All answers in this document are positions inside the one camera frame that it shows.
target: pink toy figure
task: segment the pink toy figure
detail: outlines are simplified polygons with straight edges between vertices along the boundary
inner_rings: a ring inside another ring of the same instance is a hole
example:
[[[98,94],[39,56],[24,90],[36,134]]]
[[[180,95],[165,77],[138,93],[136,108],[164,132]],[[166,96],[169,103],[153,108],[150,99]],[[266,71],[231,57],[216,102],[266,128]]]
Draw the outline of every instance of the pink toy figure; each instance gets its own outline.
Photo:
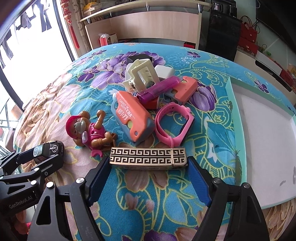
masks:
[[[87,111],[71,116],[66,122],[66,132],[76,145],[91,149],[92,157],[103,157],[103,151],[116,146],[117,134],[105,131],[103,120],[106,113],[103,110],[98,110],[96,116],[96,123],[90,122],[90,114]]]

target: white board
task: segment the white board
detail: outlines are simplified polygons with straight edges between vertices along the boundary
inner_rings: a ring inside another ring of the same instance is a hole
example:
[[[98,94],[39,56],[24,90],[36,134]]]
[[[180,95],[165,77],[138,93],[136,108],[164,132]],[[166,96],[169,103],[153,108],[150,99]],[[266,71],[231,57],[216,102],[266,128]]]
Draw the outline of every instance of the white board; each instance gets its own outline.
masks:
[[[290,114],[232,84],[244,130],[247,182],[262,208],[296,197],[296,126]]]

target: red cap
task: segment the red cap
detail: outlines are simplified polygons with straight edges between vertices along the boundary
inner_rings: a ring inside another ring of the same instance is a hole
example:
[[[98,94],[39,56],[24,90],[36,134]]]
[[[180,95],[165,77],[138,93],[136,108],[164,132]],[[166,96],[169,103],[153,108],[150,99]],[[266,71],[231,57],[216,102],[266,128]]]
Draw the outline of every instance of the red cap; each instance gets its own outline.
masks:
[[[74,136],[74,135],[72,134],[72,132],[71,132],[71,128],[72,128],[72,124],[73,124],[73,120],[75,120],[75,119],[79,119],[79,118],[81,118],[80,115],[73,115],[73,116],[70,116],[70,118],[69,118],[69,119],[67,120],[67,122],[66,122],[66,132],[67,132],[67,134],[68,134],[71,138],[73,138],[73,139],[77,139],[77,137]]]

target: blue gripper pad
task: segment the blue gripper pad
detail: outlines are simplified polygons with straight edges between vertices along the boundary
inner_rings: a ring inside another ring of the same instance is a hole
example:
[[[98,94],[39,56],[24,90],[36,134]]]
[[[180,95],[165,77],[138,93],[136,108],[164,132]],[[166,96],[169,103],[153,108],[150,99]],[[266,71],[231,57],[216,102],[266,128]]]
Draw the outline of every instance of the blue gripper pad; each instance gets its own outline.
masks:
[[[200,173],[200,171],[206,171],[207,170],[204,170],[202,169],[197,161],[194,159],[194,157],[192,156],[189,156],[187,158],[189,160],[188,162],[188,176],[189,176],[189,179],[193,185],[193,188],[199,198],[199,200],[201,202],[203,202],[207,207],[210,207],[211,203],[212,203],[212,199],[210,197],[210,194],[209,194],[209,185],[210,183],[207,183],[205,181],[205,179],[203,178],[202,174]]]

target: wooden shelf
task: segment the wooden shelf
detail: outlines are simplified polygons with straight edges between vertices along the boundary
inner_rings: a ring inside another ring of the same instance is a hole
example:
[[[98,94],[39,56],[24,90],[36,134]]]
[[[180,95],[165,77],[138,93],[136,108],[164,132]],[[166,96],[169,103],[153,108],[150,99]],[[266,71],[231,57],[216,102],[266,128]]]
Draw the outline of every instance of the wooden shelf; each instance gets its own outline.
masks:
[[[201,14],[173,11],[135,12],[107,18],[85,26],[92,49],[99,48],[99,33],[116,33],[118,39],[156,38],[196,43]]]
[[[124,10],[132,10],[136,8],[143,8],[146,6],[150,7],[187,7],[197,9],[197,5],[203,5],[204,11],[209,11],[211,8],[210,3],[195,1],[195,0],[138,0],[135,2],[123,3],[113,7],[106,8],[104,10],[93,13],[83,19],[80,22],[83,22],[89,18],[98,17],[102,15],[107,15],[114,12],[124,11]]]

